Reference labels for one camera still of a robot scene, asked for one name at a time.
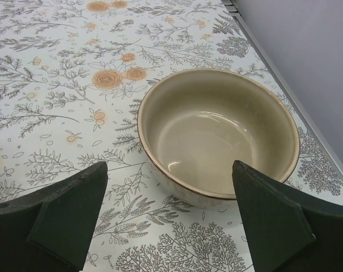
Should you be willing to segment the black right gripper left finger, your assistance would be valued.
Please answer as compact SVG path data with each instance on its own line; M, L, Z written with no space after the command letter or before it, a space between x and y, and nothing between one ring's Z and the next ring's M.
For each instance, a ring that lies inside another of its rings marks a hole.
M105 162L0 203L0 271L81 271L108 182Z

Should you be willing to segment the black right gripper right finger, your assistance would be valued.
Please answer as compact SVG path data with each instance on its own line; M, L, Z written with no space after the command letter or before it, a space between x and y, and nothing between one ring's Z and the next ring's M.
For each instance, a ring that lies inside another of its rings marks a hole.
M343 206L238 160L232 179L255 271L343 271Z

